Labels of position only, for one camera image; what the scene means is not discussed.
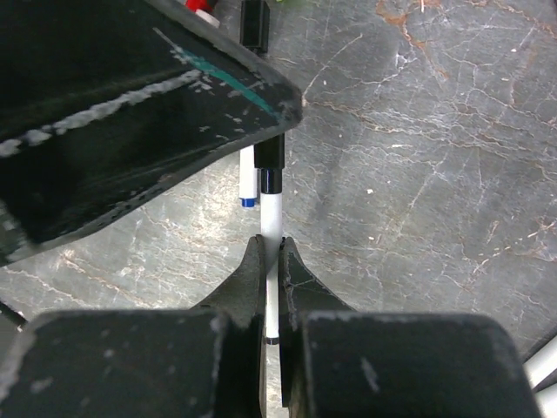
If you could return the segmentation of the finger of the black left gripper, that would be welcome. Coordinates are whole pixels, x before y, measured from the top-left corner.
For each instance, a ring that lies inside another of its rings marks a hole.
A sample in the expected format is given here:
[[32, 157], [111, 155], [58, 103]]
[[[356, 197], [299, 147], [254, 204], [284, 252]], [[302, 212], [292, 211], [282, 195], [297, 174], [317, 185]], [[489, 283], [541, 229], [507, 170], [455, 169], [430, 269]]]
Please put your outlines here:
[[296, 126], [299, 88], [175, 1], [1, 4], [1, 262]]

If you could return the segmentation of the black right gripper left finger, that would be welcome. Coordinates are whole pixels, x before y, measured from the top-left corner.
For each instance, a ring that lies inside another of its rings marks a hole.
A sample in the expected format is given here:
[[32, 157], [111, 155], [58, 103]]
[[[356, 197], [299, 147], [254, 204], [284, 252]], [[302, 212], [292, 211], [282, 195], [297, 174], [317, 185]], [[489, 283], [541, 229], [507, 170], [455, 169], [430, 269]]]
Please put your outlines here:
[[260, 235], [249, 238], [238, 267], [208, 296], [192, 307], [226, 312], [239, 327], [265, 317], [265, 245]]

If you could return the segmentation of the black cap marker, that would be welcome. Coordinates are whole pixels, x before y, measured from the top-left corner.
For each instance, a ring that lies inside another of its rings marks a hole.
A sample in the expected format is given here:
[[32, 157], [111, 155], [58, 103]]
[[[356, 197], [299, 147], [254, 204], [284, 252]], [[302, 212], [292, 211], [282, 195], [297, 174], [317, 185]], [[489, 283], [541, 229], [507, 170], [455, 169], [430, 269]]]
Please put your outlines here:
[[259, 170], [260, 235], [265, 246], [265, 338], [279, 343], [279, 249], [283, 239], [282, 191], [285, 168], [285, 135], [255, 145]]
[[248, 146], [239, 153], [238, 198], [241, 206], [252, 208], [258, 197], [258, 170], [254, 161], [254, 146]]

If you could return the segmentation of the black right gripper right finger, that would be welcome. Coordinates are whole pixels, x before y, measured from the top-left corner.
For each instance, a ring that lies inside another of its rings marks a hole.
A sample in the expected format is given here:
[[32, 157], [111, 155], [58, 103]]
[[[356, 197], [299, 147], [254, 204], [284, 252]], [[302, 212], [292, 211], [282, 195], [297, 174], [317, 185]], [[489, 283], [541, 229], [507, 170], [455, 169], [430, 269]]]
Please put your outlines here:
[[295, 331], [306, 311], [354, 311], [305, 265], [291, 237], [283, 238], [278, 254], [278, 304], [280, 331]]

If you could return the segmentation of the blue cap marker group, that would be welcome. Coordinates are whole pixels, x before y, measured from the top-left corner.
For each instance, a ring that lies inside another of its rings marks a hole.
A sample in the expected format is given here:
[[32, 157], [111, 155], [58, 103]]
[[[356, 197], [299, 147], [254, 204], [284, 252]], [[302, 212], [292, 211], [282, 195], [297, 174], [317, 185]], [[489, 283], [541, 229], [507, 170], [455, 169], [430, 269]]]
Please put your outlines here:
[[557, 337], [554, 336], [524, 363], [531, 388], [536, 388], [557, 368]]

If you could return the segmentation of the green pen cap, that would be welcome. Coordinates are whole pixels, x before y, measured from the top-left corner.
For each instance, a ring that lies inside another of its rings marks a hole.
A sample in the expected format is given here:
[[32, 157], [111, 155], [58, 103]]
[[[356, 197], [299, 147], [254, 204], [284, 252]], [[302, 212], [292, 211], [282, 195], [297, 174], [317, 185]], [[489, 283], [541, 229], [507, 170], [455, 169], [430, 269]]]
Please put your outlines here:
[[293, 4], [304, 4], [307, 3], [307, 0], [276, 0], [277, 3], [283, 3], [283, 4], [288, 4], [288, 5], [293, 5]]

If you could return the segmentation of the red pen cap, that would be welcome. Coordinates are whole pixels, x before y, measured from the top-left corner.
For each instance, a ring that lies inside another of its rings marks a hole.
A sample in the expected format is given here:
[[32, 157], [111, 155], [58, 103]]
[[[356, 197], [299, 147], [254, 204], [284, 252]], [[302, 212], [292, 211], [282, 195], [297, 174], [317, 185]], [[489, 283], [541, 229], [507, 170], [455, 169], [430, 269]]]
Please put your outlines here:
[[218, 0], [184, 0], [184, 6], [211, 26], [218, 28], [220, 22], [213, 16]]

